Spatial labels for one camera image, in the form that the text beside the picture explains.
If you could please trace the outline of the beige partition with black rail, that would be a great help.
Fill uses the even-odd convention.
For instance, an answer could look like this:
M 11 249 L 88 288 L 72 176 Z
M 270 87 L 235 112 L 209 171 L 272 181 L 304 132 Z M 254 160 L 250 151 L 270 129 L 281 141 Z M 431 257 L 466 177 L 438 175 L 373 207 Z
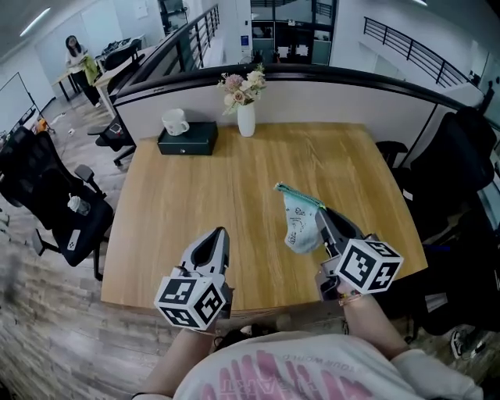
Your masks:
M 236 65 L 180 73 L 135 83 L 117 93 L 114 107 L 135 140 L 159 136 L 162 115 L 183 109 L 190 122 L 234 125 L 224 115 L 224 72 Z M 255 104 L 257 123 L 361 123 L 375 141 L 397 141 L 417 155 L 434 136 L 441 118 L 463 104 L 405 81 L 325 66 L 274 64 L 266 67 L 266 89 Z

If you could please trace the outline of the person's left forearm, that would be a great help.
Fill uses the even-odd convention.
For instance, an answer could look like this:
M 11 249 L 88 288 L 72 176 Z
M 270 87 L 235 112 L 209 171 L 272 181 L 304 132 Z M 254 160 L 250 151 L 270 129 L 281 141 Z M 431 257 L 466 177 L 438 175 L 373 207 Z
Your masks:
M 208 356 L 214 337 L 215 324 L 207 331 L 182 329 L 149 374 L 140 392 L 172 398 L 188 373 Z

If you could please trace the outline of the person's white printed shirt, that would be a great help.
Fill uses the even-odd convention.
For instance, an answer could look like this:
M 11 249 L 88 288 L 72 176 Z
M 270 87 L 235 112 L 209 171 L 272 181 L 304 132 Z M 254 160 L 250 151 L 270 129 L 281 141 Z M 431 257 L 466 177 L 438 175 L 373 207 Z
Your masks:
M 481 387 L 419 349 L 388 360 L 343 334 L 281 332 L 208 355 L 172 396 L 133 400 L 484 400 Z

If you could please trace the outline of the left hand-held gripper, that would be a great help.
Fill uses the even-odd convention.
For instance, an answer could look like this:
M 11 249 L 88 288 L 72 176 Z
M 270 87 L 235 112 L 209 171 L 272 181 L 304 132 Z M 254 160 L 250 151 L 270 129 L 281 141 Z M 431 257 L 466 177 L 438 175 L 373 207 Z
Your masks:
M 174 327 L 206 331 L 220 316 L 230 316 L 234 289 L 225 280 L 230 239 L 217 227 L 186 247 L 180 265 L 192 276 L 161 280 L 154 305 Z

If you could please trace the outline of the black metal balcony railing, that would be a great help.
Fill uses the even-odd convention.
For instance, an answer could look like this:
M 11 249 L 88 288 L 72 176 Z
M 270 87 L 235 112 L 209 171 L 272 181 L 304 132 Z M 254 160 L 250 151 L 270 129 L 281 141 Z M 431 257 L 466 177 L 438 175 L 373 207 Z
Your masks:
M 470 79 L 452 64 L 411 37 L 380 23 L 364 17 L 363 33 L 388 46 L 426 73 L 435 84 L 451 88 L 459 84 L 471 84 Z

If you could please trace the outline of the black office chair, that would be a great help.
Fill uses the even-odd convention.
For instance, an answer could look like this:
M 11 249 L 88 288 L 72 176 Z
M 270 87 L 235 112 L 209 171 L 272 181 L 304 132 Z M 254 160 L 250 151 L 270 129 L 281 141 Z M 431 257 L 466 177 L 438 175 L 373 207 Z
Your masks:
M 134 39 L 128 46 L 118 48 L 117 50 L 109 53 L 104 62 L 103 66 L 105 71 L 114 70 L 118 66 L 125 63 L 128 59 L 134 61 L 138 58 L 138 51 L 141 50 L 142 40 Z
M 426 248 L 428 267 L 395 281 L 391 318 L 409 316 L 428 334 L 459 325 L 500 333 L 500 237 L 489 220 L 463 218 L 456 242 Z
M 473 107 L 446 113 L 430 144 L 408 167 L 395 166 L 396 156 L 409 151 L 403 143 L 377 142 L 421 241 L 444 232 L 457 208 L 493 181 L 495 142 L 484 114 Z
M 99 252 L 107 243 L 106 231 L 113 223 L 113 208 L 106 194 L 94 181 L 93 170 L 79 165 L 71 173 L 63 164 L 48 132 L 33 133 L 19 127 L 0 149 L 0 195 L 15 207 L 28 209 L 52 233 L 55 244 L 32 233 L 35 252 L 50 250 L 61 254 L 70 266 L 78 266 L 88 256 L 94 257 L 95 279 L 101 281 Z M 67 207 L 70 195 L 91 205 L 87 216 Z M 74 251 L 67 250 L 73 230 L 80 230 Z
M 96 136 L 95 144 L 99 147 L 109 147 L 118 152 L 123 147 L 128 149 L 116 157 L 113 162 L 116 166 L 122 166 L 122 160 L 132 155 L 137 146 L 128 130 L 122 125 L 119 117 L 115 117 L 108 125 L 91 127 L 87 131 L 88 136 Z

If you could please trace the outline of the pink and cream flower bouquet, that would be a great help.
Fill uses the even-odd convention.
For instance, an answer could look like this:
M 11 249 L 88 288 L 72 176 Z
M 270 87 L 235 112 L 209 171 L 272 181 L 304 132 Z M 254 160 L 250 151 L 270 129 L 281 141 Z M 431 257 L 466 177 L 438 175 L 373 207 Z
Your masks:
M 236 73 L 222 73 L 217 87 L 222 88 L 225 93 L 223 114 L 235 113 L 239 108 L 260 100 L 266 88 L 265 67 L 259 63 L 246 77 Z

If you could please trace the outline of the whiteboard on stand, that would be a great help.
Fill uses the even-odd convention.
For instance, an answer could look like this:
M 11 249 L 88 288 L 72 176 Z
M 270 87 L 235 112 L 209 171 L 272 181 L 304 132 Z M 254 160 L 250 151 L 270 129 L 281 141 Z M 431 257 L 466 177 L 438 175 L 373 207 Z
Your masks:
M 0 132 L 10 132 L 28 112 L 36 108 L 20 74 L 14 74 L 0 88 Z

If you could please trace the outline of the dark green tissue box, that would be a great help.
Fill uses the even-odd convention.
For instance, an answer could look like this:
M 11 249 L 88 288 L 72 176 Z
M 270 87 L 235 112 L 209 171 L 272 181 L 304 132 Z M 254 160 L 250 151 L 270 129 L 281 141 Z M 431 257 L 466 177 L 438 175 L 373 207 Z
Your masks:
M 178 136 L 162 130 L 157 140 L 162 155 L 211 155 L 213 153 L 218 128 L 216 122 L 190 123 L 187 132 Z

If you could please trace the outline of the light blue cloth pouch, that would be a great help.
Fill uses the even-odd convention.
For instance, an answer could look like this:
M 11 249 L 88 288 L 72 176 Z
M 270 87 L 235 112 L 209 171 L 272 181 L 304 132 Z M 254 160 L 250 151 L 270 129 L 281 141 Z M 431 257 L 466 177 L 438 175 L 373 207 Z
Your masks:
M 274 187 L 284 198 L 287 233 L 285 244 L 297 254 L 316 250 L 323 239 L 316 225 L 316 213 L 325 205 L 313 196 L 306 195 L 283 183 Z

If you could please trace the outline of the white vase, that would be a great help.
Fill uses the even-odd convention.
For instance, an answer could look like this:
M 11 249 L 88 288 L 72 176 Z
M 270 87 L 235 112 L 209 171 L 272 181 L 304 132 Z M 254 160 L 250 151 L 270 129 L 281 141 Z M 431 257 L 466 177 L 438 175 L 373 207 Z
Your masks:
M 254 103 L 240 105 L 237 109 L 237 125 L 240 134 L 250 138 L 255 133 L 255 106 Z

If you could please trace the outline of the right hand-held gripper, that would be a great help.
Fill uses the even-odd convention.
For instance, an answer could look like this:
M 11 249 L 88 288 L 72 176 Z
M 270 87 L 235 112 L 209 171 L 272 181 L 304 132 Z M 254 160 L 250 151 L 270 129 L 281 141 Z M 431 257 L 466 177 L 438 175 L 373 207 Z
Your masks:
M 391 286 L 403 264 L 403 256 L 394 248 L 374 234 L 366 236 L 331 208 L 319 208 L 315 221 L 328 254 L 315 276 L 320 300 L 338 298 L 340 283 L 349 284 L 362 295 L 380 293 Z

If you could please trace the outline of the person's right forearm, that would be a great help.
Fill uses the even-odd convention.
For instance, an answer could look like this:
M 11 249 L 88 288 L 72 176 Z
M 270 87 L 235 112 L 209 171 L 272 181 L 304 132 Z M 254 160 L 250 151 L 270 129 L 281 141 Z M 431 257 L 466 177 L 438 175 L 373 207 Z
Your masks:
M 376 348 L 392 360 L 409 346 L 385 315 L 372 295 L 349 295 L 341 298 L 349 333 Z

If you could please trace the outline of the ceiling light panel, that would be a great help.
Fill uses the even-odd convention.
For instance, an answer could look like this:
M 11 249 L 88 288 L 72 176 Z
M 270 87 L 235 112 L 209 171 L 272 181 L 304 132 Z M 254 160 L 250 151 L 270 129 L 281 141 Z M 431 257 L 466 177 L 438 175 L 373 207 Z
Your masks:
M 40 12 L 20 33 L 20 37 L 26 36 L 49 12 L 51 8 L 48 7 Z

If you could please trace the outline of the black framed glass wall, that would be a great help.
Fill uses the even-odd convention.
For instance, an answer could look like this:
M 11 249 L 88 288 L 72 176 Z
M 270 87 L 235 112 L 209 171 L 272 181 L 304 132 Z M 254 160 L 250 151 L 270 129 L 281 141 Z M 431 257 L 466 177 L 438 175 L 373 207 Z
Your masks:
M 338 0 L 250 0 L 250 5 L 250 63 L 330 63 Z

